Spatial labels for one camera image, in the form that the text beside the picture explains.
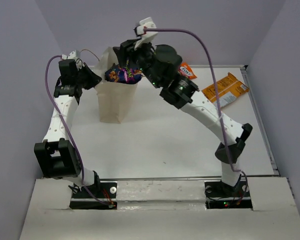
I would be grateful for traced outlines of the purple snack bag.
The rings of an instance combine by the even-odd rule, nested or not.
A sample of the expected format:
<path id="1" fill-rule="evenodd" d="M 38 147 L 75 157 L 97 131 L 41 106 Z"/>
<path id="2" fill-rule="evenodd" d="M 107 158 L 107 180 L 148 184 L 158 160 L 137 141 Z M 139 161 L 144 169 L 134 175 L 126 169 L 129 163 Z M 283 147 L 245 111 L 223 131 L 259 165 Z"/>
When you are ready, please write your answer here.
<path id="1" fill-rule="evenodd" d="M 121 67 L 119 64 L 113 64 L 105 72 L 107 82 L 134 85 L 143 77 L 143 73 L 137 68 Z"/>

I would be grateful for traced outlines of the beige paper bag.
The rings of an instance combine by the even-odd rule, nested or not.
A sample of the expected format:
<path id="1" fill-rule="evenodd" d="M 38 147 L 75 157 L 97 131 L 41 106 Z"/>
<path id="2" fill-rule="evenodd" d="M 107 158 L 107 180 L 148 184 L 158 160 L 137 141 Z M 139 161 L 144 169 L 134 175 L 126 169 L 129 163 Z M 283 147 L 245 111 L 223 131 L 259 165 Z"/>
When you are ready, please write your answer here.
<path id="1" fill-rule="evenodd" d="M 108 47 L 92 71 L 102 78 L 94 89 L 98 97 L 99 120 L 103 123 L 120 124 L 132 107 L 137 83 L 127 84 L 110 81 L 106 71 L 118 65 L 118 59 L 112 47 Z"/>

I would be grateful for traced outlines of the orange snack bar packet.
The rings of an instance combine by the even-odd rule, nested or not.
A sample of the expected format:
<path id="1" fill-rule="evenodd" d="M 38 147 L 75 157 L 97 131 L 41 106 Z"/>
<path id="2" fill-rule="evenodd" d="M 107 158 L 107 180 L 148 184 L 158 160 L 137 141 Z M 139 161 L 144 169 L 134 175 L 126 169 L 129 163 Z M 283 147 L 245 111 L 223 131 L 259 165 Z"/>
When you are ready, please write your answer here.
<path id="1" fill-rule="evenodd" d="M 227 74 L 227 76 L 218 80 L 216 84 L 221 108 L 233 103 L 250 90 L 243 82 L 238 80 L 230 72 Z M 202 92 L 207 99 L 217 107 L 217 97 L 214 84 L 204 88 Z"/>

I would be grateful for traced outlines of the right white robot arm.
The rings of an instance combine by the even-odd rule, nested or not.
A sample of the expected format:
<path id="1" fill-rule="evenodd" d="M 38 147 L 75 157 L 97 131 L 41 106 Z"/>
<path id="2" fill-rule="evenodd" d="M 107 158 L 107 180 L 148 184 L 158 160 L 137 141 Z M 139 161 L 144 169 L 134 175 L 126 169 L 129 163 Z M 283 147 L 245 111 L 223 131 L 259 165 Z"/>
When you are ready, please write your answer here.
<path id="1" fill-rule="evenodd" d="M 220 140 L 215 151 L 215 157 L 221 162 L 220 190 L 225 196 L 232 196 L 243 177 L 237 171 L 238 161 L 253 127 L 222 113 L 192 80 L 179 73 L 182 57 L 172 46 L 153 46 L 150 42 L 137 45 L 137 42 L 129 39 L 113 47 L 119 65 L 137 67 L 161 90 L 159 95 L 164 101 L 198 120 Z"/>

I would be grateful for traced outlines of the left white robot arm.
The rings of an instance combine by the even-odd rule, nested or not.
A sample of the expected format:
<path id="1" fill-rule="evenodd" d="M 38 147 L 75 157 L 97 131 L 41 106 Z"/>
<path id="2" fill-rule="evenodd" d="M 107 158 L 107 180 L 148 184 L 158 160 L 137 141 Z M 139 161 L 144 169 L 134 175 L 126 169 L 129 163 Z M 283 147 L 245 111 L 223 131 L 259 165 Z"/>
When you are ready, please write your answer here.
<path id="1" fill-rule="evenodd" d="M 102 188 L 100 178 L 84 167 L 71 127 L 83 90 L 94 88 L 102 79 L 79 57 L 62 56 L 58 68 L 54 91 L 47 91 L 53 105 L 50 124 L 42 141 L 34 145 L 34 154 L 45 178 L 70 181 L 94 198 Z"/>

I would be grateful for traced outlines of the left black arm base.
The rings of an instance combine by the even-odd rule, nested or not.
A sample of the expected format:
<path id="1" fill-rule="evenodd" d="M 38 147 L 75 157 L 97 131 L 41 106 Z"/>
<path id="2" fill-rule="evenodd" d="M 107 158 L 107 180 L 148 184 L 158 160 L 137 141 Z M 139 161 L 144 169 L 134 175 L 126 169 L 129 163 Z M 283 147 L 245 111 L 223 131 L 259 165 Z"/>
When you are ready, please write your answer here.
<path id="1" fill-rule="evenodd" d="M 100 190 L 95 186 L 84 187 L 76 184 L 69 185 L 71 199 L 69 207 L 72 210 L 116 210 L 117 209 L 117 181 L 101 181 Z"/>

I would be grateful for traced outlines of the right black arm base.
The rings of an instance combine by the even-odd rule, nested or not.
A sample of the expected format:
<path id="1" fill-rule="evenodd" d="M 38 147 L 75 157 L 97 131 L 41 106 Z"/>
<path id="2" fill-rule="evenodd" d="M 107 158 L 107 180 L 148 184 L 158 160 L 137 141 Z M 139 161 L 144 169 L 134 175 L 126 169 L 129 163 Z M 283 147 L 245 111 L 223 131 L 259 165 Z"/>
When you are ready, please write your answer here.
<path id="1" fill-rule="evenodd" d="M 204 183 L 205 206 L 214 209 L 252 209 L 249 187 L 245 180 L 241 180 L 235 187 L 228 186 L 221 181 L 207 181 Z"/>

